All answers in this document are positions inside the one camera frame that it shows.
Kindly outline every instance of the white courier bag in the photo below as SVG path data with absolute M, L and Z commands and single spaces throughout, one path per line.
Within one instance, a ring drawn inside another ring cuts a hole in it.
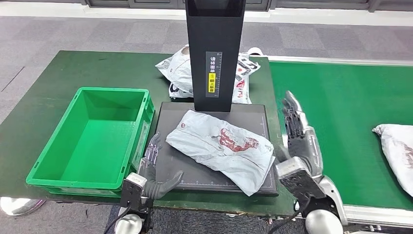
M 413 196 L 413 126 L 380 124 L 373 132 L 381 136 L 381 148 L 400 186 Z
M 274 147 L 266 138 L 193 110 L 188 110 L 166 142 L 224 173 L 248 196 L 263 185 L 275 159 Z
M 172 57 L 155 65 L 156 68 L 170 81 L 169 96 L 171 98 L 193 98 L 192 74 L 189 47 L 186 45 Z M 258 63 L 248 59 L 247 53 L 238 56 L 235 73 L 232 103 L 251 104 L 249 98 L 249 75 L 260 68 Z

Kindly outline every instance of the black cable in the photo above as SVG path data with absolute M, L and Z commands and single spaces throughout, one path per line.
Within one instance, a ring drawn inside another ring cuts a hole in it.
M 309 198 L 307 200 L 307 202 L 305 203 L 305 205 L 303 207 L 300 207 L 300 209 L 298 209 L 297 211 L 294 212 L 294 214 L 290 217 L 288 217 L 284 222 L 282 222 L 281 224 L 274 226 L 273 228 L 271 228 L 268 231 L 268 234 L 274 234 L 275 231 L 277 231 L 278 229 L 280 229 L 280 227 L 284 226 L 285 224 L 287 224 L 288 222 L 290 222 L 293 218 L 295 218 L 299 213 L 305 211 L 305 209 L 307 209 L 308 205 L 310 204 L 311 199 Z
M 103 232 L 103 234 L 108 233 L 109 229 L 110 229 L 118 220 L 120 220 L 123 216 L 125 216 L 130 209 L 131 209 L 131 205 L 128 204 L 128 206 L 126 207 L 126 210 L 125 210 L 123 213 L 121 213 L 118 217 L 116 217 L 116 219 L 114 219 L 114 220 L 106 227 L 106 229 L 105 229 L 105 231 Z

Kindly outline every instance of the gray carpet floor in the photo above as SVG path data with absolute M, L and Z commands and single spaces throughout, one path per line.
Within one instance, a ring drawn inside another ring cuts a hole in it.
M 257 46 L 278 56 L 413 60 L 412 38 L 412 27 L 245 23 L 240 51 Z M 0 17 L 0 123 L 59 50 L 174 53 L 187 42 L 186 23 L 179 20 Z M 0 234 L 102 234 L 117 209 L 47 202 L 24 217 L 0 213 Z M 270 228 L 258 217 L 176 210 L 155 210 L 153 222 L 153 234 Z M 279 233 L 303 234 L 303 221 Z

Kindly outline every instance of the red graphic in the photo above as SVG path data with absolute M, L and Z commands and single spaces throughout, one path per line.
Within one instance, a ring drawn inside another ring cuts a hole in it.
M 238 84 L 237 84 L 237 88 L 244 88 L 244 85 L 245 85 L 245 80 L 243 80 L 243 81 L 241 81 L 241 82 L 239 82 Z
M 404 144 L 404 150 L 406 151 L 406 158 L 407 158 L 407 163 L 406 166 L 408 168 L 413 169 L 413 149 Z
M 228 147 L 230 150 L 234 152 L 245 151 L 249 148 L 257 148 L 259 144 L 256 139 L 246 137 L 244 146 L 236 145 L 235 141 L 231 139 L 233 138 L 231 132 L 226 128 L 221 129 L 221 135 L 218 137 L 220 138 L 219 142 L 221 145 Z

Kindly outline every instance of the green bin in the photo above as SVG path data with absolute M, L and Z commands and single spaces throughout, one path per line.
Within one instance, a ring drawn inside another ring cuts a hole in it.
M 80 88 L 26 182 L 53 194 L 120 197 L 144 153 L 153 112 L 146 89 Z

